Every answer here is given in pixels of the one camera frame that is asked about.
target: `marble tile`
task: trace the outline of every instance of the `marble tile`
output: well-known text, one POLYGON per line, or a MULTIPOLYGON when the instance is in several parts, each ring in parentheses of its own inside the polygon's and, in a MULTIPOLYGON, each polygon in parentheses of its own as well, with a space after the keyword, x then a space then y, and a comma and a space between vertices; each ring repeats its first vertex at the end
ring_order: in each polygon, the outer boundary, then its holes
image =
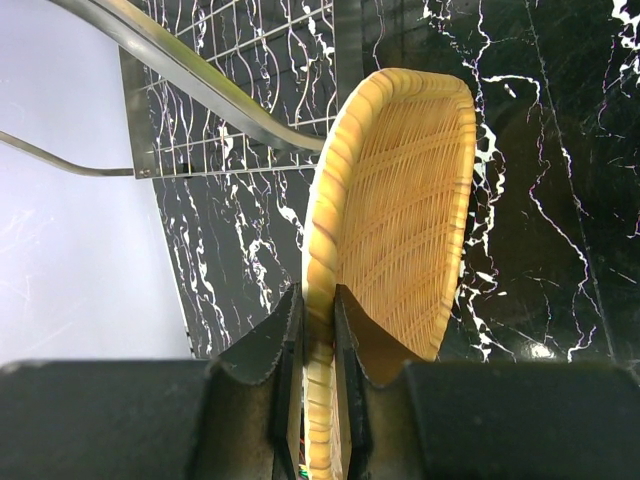
MULTIPOLYGON (((259 12, 251 0, 203 3, 149 1, 148 9, 279 118, 326 132, 340 84, 331 4, 278 0, 259 12), (260 15, 267 27, 252 23, 260 15), (287 25, 296 15, 306 17, 287 25), (267 29, 276 34, 256 41, 267 29), (233 42, 251 47, 237 55, 233 42)), ((636 370, 639 22, 640 9, 625 0, 362 2, 365 74, 448 73, 476 101, 474 188, 441 359, 598 360, 636 370)), ((151 72, 149 82, 168 169, 303 168, 156 182, 196 354, 207 356, 264 318, 299 278, 313 174, 305 167, 315 159, 276 159, 151 72)))

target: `wire grid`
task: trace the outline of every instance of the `wire grid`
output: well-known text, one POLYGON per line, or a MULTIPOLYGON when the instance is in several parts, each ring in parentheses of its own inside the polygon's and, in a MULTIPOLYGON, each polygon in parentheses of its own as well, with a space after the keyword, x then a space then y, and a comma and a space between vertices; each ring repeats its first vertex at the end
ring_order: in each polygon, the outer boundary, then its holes
MULTIPOLYGON (((147 14, 268 112, 326 136, 337 113, 330 0, 145 0, 147 14)), ((147 94, 160 177, 314 168, 317 155, 276 153, 156 72, 147 94)))

